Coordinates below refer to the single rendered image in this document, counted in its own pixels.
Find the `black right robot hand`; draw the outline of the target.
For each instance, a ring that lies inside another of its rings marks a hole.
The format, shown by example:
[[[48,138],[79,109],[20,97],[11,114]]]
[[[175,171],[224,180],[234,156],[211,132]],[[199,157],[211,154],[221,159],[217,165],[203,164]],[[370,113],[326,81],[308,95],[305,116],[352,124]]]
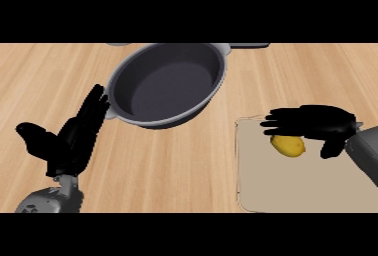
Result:
[[[329,159],[341,154],[345,141],[355,135],[357,121],[355,116],[335,106],[301,105],[273,109],[259,126],[265,127],[265,135],[320,140],[320,158]]]

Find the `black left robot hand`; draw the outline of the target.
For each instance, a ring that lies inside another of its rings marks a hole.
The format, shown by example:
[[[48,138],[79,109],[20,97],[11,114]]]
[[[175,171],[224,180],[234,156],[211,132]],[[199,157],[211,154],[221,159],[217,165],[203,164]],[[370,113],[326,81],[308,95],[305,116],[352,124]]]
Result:
[[[29,122],[19,123],[14,128],[28,153],[47,162],[47,177],[76,176],[85,170],[109,109],[103,91],[104,87],[95,84],[76,115],[67,119],[57,134]]]

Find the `yellow lemon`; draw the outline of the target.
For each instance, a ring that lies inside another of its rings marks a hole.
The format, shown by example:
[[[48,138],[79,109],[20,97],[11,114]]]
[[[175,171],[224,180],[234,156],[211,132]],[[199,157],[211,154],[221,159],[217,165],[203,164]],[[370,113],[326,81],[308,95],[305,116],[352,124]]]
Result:
[[[295,158],[305,152],[304,141],[296,136],[273,135],[270,137],[270,144],[286,157]]]

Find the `beige tray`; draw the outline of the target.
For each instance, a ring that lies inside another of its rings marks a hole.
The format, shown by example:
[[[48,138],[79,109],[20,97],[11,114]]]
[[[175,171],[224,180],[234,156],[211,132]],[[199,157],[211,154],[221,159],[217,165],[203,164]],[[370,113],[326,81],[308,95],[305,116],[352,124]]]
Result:
[[[283,156],[262,134],[258,116],[236,121],[237,201],[250,212],[375,212],[378,186],[342,154],[318,156],[304,142],[301,156]]]

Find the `dark grey pot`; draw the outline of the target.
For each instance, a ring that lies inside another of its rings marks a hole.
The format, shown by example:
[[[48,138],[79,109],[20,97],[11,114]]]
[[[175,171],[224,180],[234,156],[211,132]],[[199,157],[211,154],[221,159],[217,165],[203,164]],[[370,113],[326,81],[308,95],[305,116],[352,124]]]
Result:
[[[181,125],[200,113],[221,86],[227,43],[150,43],[125,58],[104,94],[104,118],[146,129]]]

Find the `dark flat object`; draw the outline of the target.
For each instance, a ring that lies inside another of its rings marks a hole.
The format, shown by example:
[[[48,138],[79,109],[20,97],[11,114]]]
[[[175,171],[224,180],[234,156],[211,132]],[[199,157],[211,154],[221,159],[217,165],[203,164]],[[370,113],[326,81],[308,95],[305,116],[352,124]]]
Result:
[[[258,49],[268,47],[270,43],[230,43],[231,49]]]

